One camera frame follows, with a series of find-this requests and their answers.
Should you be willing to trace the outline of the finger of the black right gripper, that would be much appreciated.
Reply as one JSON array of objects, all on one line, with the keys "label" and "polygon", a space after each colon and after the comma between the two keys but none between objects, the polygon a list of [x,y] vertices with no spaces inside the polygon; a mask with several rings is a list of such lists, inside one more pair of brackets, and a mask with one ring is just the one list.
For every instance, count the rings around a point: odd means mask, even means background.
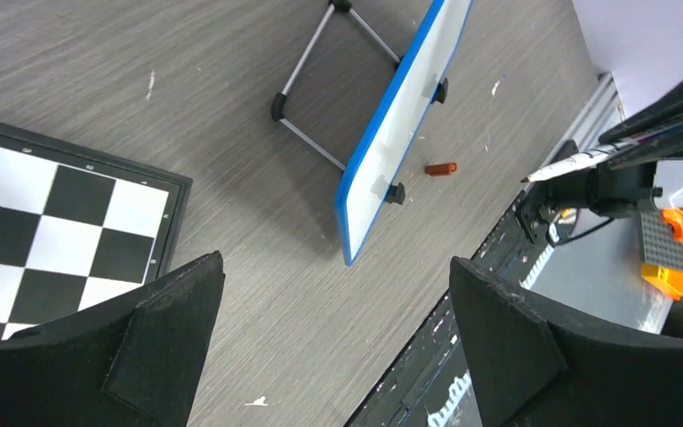
[{"label": "finger of the black right gripper", "polygon": [[663,159],[683,159],[683,127],[625,150],[607,160],[607,168],[615,170]]},{"label": "finger of the black right gripper", "polygon": [[609,129],[599,137],[599,143],[610,143],[650,130],[683,113],[683,80],[662,98]]}]

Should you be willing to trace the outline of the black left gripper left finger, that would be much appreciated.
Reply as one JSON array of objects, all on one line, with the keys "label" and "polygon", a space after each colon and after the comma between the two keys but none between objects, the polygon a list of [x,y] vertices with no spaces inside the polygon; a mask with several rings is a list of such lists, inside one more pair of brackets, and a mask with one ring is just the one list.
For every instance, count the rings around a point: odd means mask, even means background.
[{"label": "black left gripper left finger", "polygon": [[221,304],[221,253],[0,341],[0,426],[184,426]]}]

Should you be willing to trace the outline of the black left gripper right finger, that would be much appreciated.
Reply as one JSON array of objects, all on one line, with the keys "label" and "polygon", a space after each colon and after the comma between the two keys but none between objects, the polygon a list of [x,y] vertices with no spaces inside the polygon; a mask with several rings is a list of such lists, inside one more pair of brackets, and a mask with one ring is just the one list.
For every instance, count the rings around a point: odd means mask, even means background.
[{"label": "black left gripper right finger", "polygon": [[683,339],[617,325],[528,290],[566,364],[532,409],[541,426],[683,426]]}]

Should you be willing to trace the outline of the white whiteboard marker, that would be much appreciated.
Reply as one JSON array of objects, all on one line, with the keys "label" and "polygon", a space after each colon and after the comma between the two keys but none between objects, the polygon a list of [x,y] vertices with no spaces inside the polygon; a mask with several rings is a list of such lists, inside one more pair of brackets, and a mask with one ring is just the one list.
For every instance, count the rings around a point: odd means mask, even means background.
[{"label": "white whiteboard marker", "polygon": [[670,119],[664,125],[655,126],[641,133],[629,137],[622,137],[612,142],[601,143],[595,147],[573,154],[570,157],[566,157],[530,173],[521,181],[523,183],[547,181],[567,173],[589,168],[612,158],[618,153],[624,152],[626,149],[654,141],[657,137],[662,137],[668,133],[680,130],[681,128],[683,128],[683,115]]}]

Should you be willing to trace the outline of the black white chessboard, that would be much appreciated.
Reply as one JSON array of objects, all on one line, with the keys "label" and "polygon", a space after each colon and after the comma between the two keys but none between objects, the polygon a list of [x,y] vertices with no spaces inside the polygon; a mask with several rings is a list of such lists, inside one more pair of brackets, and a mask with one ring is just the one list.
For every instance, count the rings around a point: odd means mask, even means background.
[{"label": "black white chessboard", "polygon": [[191,186],[0,123],[0,340],[163,276]]}]

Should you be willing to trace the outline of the brown marker cap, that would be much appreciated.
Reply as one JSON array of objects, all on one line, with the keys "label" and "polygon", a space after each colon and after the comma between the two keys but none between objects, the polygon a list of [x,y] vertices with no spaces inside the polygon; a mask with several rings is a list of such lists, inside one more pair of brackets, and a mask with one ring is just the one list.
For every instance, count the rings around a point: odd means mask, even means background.
[{"label": "brown marker cap", "polygon": [[424,172],[431,177],[439,176],[449,176],[454,174],[458,169],[458,165],[455,162],[449,162],[444,164],[436,165],[426,165],[424,167]]}]

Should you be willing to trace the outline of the blue framed whiteboard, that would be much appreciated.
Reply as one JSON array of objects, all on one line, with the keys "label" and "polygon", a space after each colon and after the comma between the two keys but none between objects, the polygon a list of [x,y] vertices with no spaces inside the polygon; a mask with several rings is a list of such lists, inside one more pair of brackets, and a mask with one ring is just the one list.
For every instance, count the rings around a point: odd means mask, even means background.
[{"label": "blue framed whiteboard", "polygon": [[[397,55],[359,15],[350,1],[330,1],[284,87],[271,103],[273,121],[284,125],[341,170],[334,199],[341,252],[351,266],[360,255],[384,204],[402,205],[403,183],[396,180],[430,106],[448,95],[446,73],[466,28],[470,1],[431,3],[406,52]],[[294,125],[284,112],[290,89],[329,20],[350,16],[393,60],[394,75],[347,163],[331,155]]]}]

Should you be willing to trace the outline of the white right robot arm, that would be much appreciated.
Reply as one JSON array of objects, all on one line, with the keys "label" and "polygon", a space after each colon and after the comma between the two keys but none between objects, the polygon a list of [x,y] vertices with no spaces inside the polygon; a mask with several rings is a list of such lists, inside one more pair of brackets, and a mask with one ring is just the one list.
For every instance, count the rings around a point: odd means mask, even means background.
[{"label": "white right robot arm", "polygon": [[564,209],[609,221],[645,212],[683,211],[683,80],[657,101],[599,136],[598,145],[524,178],[533,187],[517,217],[530,239]]}]

